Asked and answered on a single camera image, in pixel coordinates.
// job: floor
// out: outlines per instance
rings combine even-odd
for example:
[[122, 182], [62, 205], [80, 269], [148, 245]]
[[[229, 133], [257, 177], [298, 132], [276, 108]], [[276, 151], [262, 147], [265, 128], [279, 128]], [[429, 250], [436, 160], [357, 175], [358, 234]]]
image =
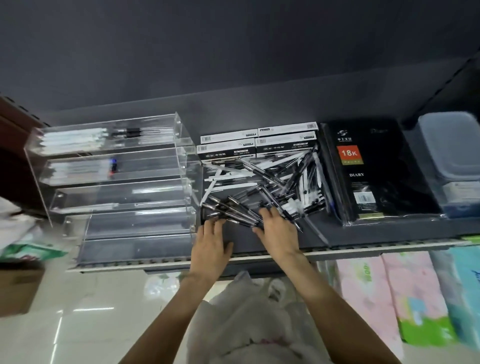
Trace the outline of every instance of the floor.
[[[172, 294], [157, 294], [159, 277], [143, 271], [67, 273], [70, 259], [47, 264], [28, 314], [0, 318], [2, 363], [117, 363]], [[206, 299], [227, 283], [218, 282]], [[405, 353], [405, 364], [480, 363], [480, 353], [460, 344], [442, 349], [405, 345]], [[175, 363], [185, 362], [184, 340]]]

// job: right hand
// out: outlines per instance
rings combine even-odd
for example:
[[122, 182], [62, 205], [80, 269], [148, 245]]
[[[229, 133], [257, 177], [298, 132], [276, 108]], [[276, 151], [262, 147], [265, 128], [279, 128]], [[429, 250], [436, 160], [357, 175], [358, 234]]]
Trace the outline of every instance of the right hand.
[[261, 208], [259, 213], [264, 220], [264, 231], [253, 228], [253, 232], [279, 266], [301, 254], [297, 229], [291, 222], [281, 217], [275, 207], [270, 211]]

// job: tissue package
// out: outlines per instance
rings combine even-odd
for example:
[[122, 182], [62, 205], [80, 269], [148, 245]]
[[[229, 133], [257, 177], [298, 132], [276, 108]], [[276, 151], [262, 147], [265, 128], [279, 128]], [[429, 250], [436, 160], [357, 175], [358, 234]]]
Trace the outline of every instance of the tissue package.
[[455, 331], [429, 253], [388, 253], [382, 259], [403, 340], [417, 346], [455, 342]]
[[345, 301], [370, 325], [397, 358], [402, 359], [402, 339], [382, 259], [341, 259], [336, 263], [339, 289]]
[[459, 341], [480, 351], [480, 247], [430, 255]]

